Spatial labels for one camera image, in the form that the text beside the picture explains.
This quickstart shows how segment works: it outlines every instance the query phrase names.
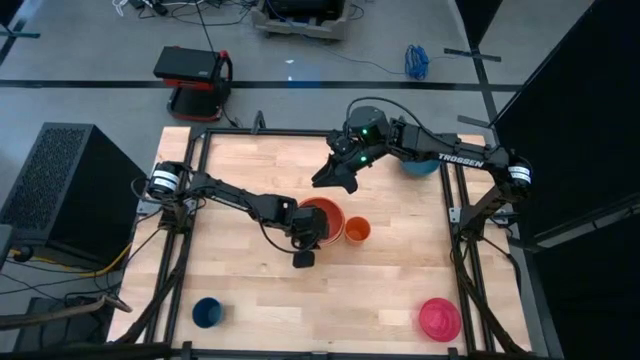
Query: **wooden table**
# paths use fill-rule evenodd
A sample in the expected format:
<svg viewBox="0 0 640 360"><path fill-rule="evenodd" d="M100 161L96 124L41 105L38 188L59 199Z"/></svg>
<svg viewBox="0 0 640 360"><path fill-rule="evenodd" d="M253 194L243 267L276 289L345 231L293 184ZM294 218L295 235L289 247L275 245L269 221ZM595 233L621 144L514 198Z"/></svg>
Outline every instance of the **wooden table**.
<svg viewBox="0 0 640 360"><path fill-rule="evenodd" d="M165 128L156 161L181 161L188 134L189 128ZM461 137L484 143L481 136ZM347 217L366 217L372 235L361 247L339 242L316 251L313 268L294 269L291 255L272 248L247 214L209 201L196 218L174 348L191 340L198 349L446 354L455 346L465 353L462 332L450 343L438 343L417 325L424 301L442 297L459 303L440 176L411 178L399 160L388 156L358 173L359 190L352 195L342 188L314 189L311 176L328 152L319 137L213 135L206 168L212 176L256 194L298 201L329 197ZM471 203L493 185L483 171L467 168L465 176ZM141 223L133 248L156 226L156 219ZM288 244L281 232L267 232ZM134 312L115 313L110 340L123 334L151 299L164 246L161 233L126 270L120 297ZM509 251L502 230L487 225L485 235ZM488 244L478 245L489 305L516 343L530 349L511 264ZM224 304L220 326L200 329L193 323L192 308L203 297ZM160 312L158 341L167 304ZM471 308L482 349L473 303Z"/></svg>

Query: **blue cup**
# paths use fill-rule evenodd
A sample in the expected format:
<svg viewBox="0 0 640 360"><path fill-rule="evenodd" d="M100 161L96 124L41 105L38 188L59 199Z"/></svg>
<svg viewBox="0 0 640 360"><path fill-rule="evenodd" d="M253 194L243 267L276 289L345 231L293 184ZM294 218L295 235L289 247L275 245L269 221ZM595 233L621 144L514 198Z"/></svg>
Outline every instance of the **blue cup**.
<svg viewBox="0 0 640 360"><path fill-rule="evenodd" d="M193 307L193 322L203 329L217 325L222 320L222 304L214 298L202 298Z"/></svg>
<svg viewBox="0 0 640 360"><path fill-rule="evenodd" d="M438 160L427 160L423 162L413 162L406 161L402 163L402 168L404 171L411 176L427 176L440 167L440 161Z"/></svg>

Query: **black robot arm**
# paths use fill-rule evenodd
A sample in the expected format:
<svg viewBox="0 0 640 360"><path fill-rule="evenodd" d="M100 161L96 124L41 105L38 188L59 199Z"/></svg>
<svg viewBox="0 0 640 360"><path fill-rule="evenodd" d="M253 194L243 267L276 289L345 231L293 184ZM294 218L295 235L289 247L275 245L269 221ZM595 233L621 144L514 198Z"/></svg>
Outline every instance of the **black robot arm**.
<svg viewBox="0 0 640 360"><path fill-rule="evenodd" d="M434 134L402 118L389 122L373 106L356 108L342 131L327 136L327 144L333 154L313 176L313 186L342 186L350 194L358 189L356 173L387 154L402 161L440 160L488 171L496 185L476 205L461 209L457 228L463 236L479 234L504 204L526 198L531 184L528 162L502 147L464 143L456 135Z"/></svg>
<svg viewBox="0 0 640 360"><path fill-rule="evenodd" d="M181 173L192 174L190 184L178 191ZM146 189L147 193L164 207L163 226L180 229L189 219L193 207L189 200L210 199L246 212L258 222L265 238L280 251L294 255L297 268L310 267L314 263L312 250L318 249L318 241L328 236L327 215L315 206L299 207L296 199L274 195L256 195L244 189L212 178L204 172L193 172L183 163L162 162L156 164ZM275 244L264 231L264 227L282 230L291 238L294 250Z"/></svg>

